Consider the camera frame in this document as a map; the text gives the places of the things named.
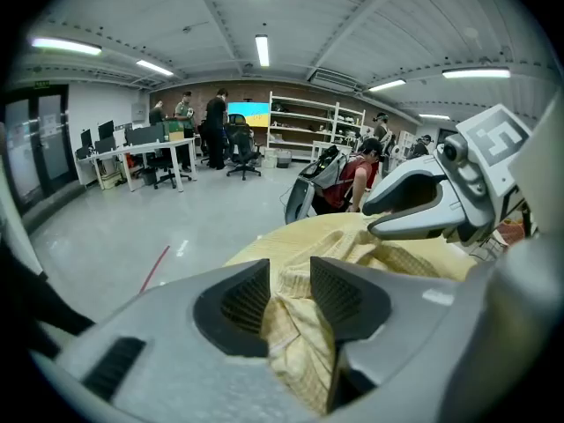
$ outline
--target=person in red shirt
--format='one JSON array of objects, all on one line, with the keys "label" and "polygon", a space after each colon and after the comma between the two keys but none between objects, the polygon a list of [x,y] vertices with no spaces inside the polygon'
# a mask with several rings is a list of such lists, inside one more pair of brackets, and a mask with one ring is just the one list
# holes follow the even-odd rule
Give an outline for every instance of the person in red shirt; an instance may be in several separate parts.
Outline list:
[{"label": "person in red shirt", "polygon": [[[345,181],[327,189],[317,189],[311,203],[318,215],[340,212],[358,212],[360,200],[367,187],[372,186],[382,155],[382,144],[374,137],[366,139],[356,155],[349,158],[341,172],[340,180]],[[352,188],[349,202],[345,196]]]}]

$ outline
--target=red line on floor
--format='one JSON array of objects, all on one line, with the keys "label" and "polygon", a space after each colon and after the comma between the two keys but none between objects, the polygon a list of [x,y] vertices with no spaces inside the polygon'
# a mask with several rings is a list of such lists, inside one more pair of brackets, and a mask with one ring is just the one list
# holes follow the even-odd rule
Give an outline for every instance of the red line on floor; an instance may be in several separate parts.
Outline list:
[{"label": "red line on floor", "polygon": [[149,284],[149,280],[151,280],[152,275],[155,273],[155,271],[157,270],[157,266],[159,266],[160,261],[162,260],[162,257],[165,256],[165,254],[168,252],[168,250],[170,249],[170,246],[166,246],[165,250],[162,251],[162,254],[160,254],[159,258],[157,259],[157,262],[155,263],[155,265],[152,267],[151,272],[149,273],[149,275],[147,276],[147,278],[145,279],[145,282],[143,283],[143,286],[141,287],[141,290],[139,290],[139,294],[141,294],[142,292],[145,291],[147,285]]}]

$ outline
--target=ceiling light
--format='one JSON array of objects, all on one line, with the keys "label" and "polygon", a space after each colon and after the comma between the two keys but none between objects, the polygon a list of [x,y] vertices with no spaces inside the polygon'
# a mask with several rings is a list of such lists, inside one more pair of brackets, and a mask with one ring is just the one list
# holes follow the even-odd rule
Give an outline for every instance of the ceiling light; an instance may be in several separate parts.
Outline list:
[{"label": "ceiling light", "polygon": [[167,75],[167,76],[174,75],[170,70],[166,70],[159,66],[155,66],[154,64],[148,63],[147,61],[144,60],[137,61],[137,64],[146,67],[148,69],[153,69],[154,71],[160,72],[163,75]]},{"label": "ceiling light", "polygon": [[258,34],[255,36],[256,50],[258,50],[258,60],[261,66],[268,67],[271,65],[268,57],[268,36],[266,34]]},{"label": "ceiling light", "polygon": [[444,70],[442,75],[445,78],[509,78],[511,72],[507,68],[487,68],[487,69],[458,69]]},{"label": "ceiling light", "polygon": [[405,85],[405,80],[396,80],[396,81],[390,81],[389,83],[384,83],[383,85],[378,85],[375,86],[373,88],[370,88],[369,91],[380,91],[381,89],[386,89],[386,88],[393,88],[394,86],[400,86],[400,85]]},{"label": "ceiling light", "polygon": [[61,50],[87,53],[88,55],[98,55],[102,51],[98,46],[55,38],[35,38],[32,41],[32,45],[41,48],[59,48]]},{"label": "ceiling light", "polygon": [[450,118],[445,115],[419,115],[419,117],[425,117],[426,119],[444,119],[445,121],[450,120]]}]

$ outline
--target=doorway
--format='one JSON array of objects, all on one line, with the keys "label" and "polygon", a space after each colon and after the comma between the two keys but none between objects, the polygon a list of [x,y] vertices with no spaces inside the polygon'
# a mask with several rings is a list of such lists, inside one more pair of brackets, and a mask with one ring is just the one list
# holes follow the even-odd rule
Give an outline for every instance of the doorway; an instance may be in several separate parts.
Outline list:
[{"label": "doorway", "polygon": [[77,179],[67,108],[67,85],[26,88],[4,95],[3,156],[21,214]]}]

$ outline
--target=yellow and blue screen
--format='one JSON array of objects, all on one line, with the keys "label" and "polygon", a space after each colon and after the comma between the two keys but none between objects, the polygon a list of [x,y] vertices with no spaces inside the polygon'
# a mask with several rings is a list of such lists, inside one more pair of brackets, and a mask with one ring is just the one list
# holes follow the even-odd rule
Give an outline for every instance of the yellow and blue screen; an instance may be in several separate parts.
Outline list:
[{"label": "yellow and blue screen", "polygon": [[229,102],[227,113],[244,115],[251,127],[268,127],[268,103]]}]

